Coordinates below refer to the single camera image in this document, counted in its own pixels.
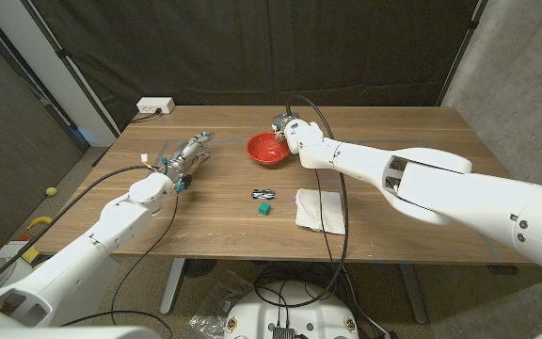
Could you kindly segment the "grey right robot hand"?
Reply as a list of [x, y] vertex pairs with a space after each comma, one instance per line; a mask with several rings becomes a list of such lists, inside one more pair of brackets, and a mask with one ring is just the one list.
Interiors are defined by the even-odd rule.
[[283, 142], [285, 140], [285, 127], [286, 125], [292, 121], [299, 119], [299, 115], [297, 113], [289, 113], [285, 112], [283, 114], [277, 115], [272, 120], [272, 132], [275, 134], [275, 141], [276, 142]]

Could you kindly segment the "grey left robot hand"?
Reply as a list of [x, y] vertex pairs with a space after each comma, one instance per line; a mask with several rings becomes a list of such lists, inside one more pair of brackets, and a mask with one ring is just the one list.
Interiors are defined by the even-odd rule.
[[206, 144], [215, 133], [201, 132], [181, 144], [165, 164], [164, 174], [177, 185], [185, 176], [210, 158]]

